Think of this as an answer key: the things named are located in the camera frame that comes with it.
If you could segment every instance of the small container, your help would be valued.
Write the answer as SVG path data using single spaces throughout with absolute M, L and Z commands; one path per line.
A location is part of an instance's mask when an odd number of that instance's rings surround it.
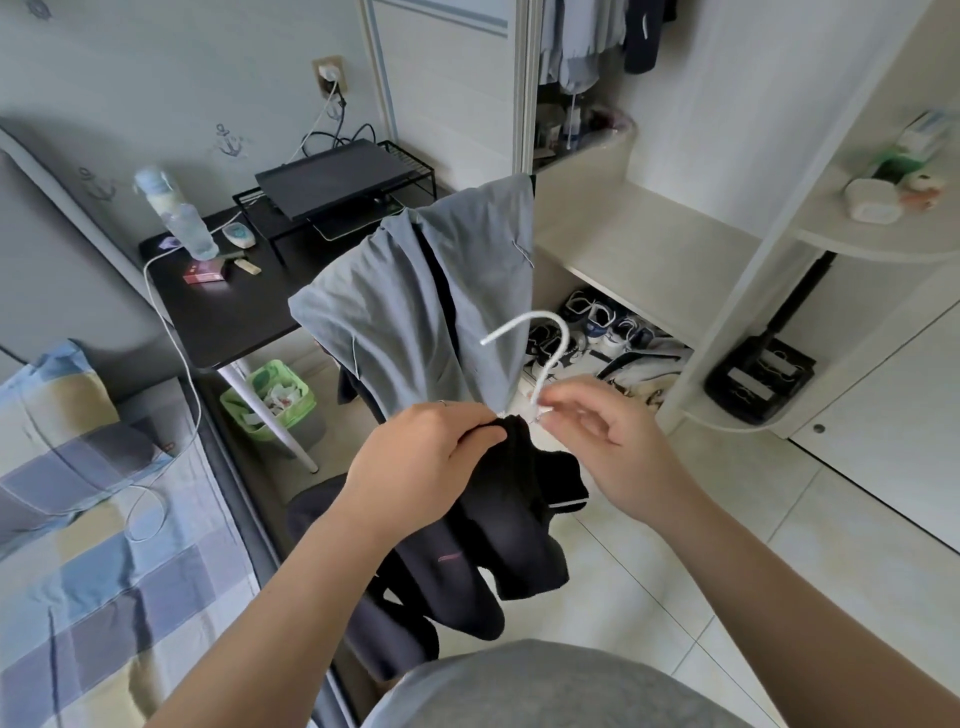
M 885 180 L 853 180 L 844 197 L 851 219 L 860 223 L 891 225 L 903 215 L 897 187 Z

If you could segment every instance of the black jacket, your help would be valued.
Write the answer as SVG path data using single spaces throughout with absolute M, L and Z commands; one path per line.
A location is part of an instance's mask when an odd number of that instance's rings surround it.
M 477 567 L 491 571 L 501 599 L 542 594 L 567 581 L 564 552 L 547 529 L 554 513 L 586 503 L 577 460 L 534 448 L 519 417 L 498 423 L 507 439 L 481 458 L 446 516 L 390 552 L 350 617 L 347 641 L 377 680 L 437 659 L 437 631 L 427 618 L 481 640 L 502 634 L 503 611 Z M 338 475 L 291 500 L 287 521 L 295 540 L 345 480 Z M 399 604 L 385 598 L 387 589 Z

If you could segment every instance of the curved shelf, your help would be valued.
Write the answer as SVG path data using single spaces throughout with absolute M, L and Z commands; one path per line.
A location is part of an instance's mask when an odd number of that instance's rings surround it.
M 777 417 L 768 423 L 764 423 L 763 425 L 748 425 L 745 422 L 737 420 L 732 414 L 722 409 L 716 402 L 709 398 L 707 393 L 702 389 L 698 389 L 689 400 L 684 402 L 680 410 L 685 416 L 694 422 L 700 423 L 704 427 L 739 434 L 761 432 L 765 429 L 770 429 L 777 423 L 780 417 L 783 416 L 783 412 L 781 411 Z
M 928 170 L 949 182 L 960 179 L 960 156 L 936 158 Z M 797 213 L 798 240 L 878 263 L 941 263 L 960 254 L 960 190 L 955 186 L 948 186 L 929 212 L 907 210 L 893 225 L 872 225 L 847 215 L 842 190 L 850 178 L 836 165 L 827 168 Z

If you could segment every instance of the white desk leg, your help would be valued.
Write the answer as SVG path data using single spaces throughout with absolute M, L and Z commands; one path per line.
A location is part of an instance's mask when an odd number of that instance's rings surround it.
M 270 408 L 256 395 L 247 383 L 247 380 L 233 368 L 232 364 L 227 364 L 226 367 L 221 367 L 217 371 L 220 373 L 220 376 L 227 380 L 227 384 L 233 387 L 236 393 L 240 395 L 241 399 L 247 403 L 250 409 L 260 416 L 264 425 L 270 428 L 277 439 L 297 456 L 297 459 L 306 466 L 308 471 L 315 473 L 320 469 L 310 455 L 307 454 L 306 450 L 297 442 L 297 439 L 290 434 L 290 431 L 276 421 Z

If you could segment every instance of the hanging clothes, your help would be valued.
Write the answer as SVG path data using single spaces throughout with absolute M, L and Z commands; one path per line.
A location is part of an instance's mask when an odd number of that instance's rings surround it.
M 540 84 L 583 93 L 600 79 L 600 54 L 621 45 L 627 0 L 543 0 Z
M 363 385 L 381 419 L 436 400 L 499 412 L 527 327 L 479 342 L 530 310 L 532 256 L 533 185 L 514 175 L 386 218 L 296 293 L 290 313 Z
M 663 23 L 677 19 L 677 0 L 630 0 L 623 70 L 639 74 L 653 70 L 660 51 Z
M 428 618 L 481 640 L 503 633 L 503 610 L 478 567 L 493 574 L 500 599 L 542 594 L 568 580 L 564 552 L 548 527 L 555 513 L 587 501 L 577 460 L 536 449 L 519 417 L 495 424 L 507 439 L 480 459 L 446 516 L 397 544 L 350 617 L 347 642 L 377 680 L 437 659 Z M 290 501 L 294 540 L 330 507 L 345 480 L 330 478 Z M 386 598 L 388 589 L 400 603 Z

